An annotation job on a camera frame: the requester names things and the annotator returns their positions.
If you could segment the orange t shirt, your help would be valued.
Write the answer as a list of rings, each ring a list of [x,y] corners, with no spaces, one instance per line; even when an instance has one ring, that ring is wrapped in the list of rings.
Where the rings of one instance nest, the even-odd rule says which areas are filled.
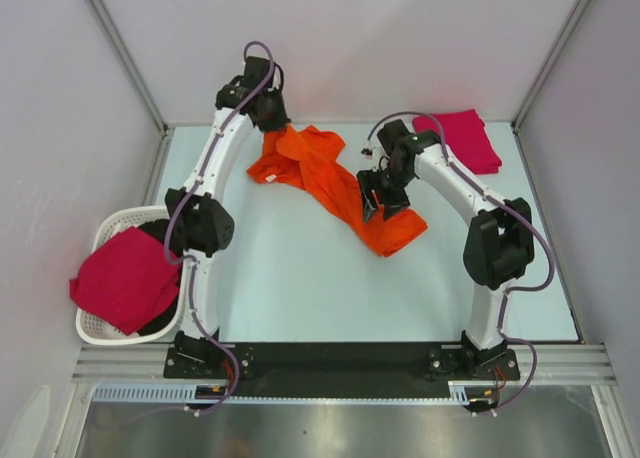
[[[428,224],[413,210],[387,221],[375,215],[366,222],[357,179],[338,163],[345,147],[335,132],[313,125],[297,130],[289,125],[264,135],[261,156],[247,174],[259,184],[276,182],[308,193],[349,226],[370,251],[390,257],[426,232]]]

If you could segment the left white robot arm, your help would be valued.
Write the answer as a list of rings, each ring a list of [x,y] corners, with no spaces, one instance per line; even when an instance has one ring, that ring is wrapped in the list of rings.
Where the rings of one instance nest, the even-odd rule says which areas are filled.
[[[179,189],[168,189],[167,238],[183,248],[180,299],[183,320],[173,349],[197,376],[214,375],[225,358],[213,339],[219,330],[215,282],[235,222],[223,206],[231,169],[244,142],[290,123],[282,97],[282,69],[272,58],[247,56],[244,71],[216,94],[209,138]]]

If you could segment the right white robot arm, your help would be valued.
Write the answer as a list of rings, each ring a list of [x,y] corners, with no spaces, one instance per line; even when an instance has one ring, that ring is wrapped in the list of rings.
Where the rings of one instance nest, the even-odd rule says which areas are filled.
[[[486,378],[508,351],[501,334],[503,298],[535,255],[529,204],[522,198],[492,196],[454,155],[443,128],[413,132],[398,113],[374,126],[361,152],[372,162],[356,175],[364,222],[376,216],[389,220],[408,210],[406,188],[420,180],[466,225],[463,265],[474,283],[471,318],[461,334],[456,365],[435,356],[429,367],[435,373],[461,371],[473,379]]]

